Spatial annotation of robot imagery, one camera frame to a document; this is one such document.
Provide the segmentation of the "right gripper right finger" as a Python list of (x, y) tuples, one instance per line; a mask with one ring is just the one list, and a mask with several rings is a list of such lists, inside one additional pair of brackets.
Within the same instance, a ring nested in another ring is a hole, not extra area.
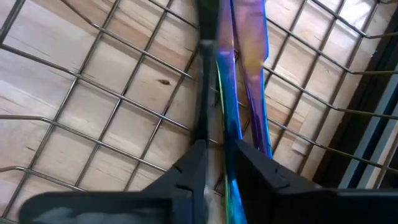
[(234, 164), (249, 224), (321, 224), (337, 205), (338, 196), (237, 140)]

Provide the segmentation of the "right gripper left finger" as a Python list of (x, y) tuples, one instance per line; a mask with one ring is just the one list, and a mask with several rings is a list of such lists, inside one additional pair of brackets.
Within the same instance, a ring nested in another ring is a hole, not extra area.
[(163, 224), (206, 224), (207, 144), (197, 140), (172, 168), (146, 187), (142, 204)]

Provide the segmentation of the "iridescent table knife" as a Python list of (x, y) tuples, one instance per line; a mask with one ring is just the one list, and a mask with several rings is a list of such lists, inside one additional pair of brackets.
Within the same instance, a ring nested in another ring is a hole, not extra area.
[(232, 0), (255, 148), (273, 158), (267, 120), (264, 62), (269, 56), (266, 0)]
[(225, 206), (227, 224), (247, 224), (234, 165), (235, 140), (242, 139), (236, 86), (231, 0), (220, 0), (216, 54), (223, 112)]

